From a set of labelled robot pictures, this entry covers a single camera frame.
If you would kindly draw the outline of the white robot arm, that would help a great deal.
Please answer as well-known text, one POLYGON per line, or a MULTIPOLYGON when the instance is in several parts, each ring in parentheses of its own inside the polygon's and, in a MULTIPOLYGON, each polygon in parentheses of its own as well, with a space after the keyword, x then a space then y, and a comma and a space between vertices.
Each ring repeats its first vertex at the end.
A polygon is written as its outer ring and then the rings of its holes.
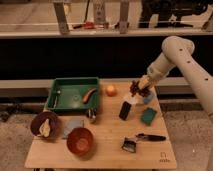
POLYGON ((177 67, 213 121, 213 77, 193 59, 194 49, 195 45, 189 39, 178 36, 165 38, 161 54, 149 65, 147 73, 132 83, 132 95, 144 95, 177 67))

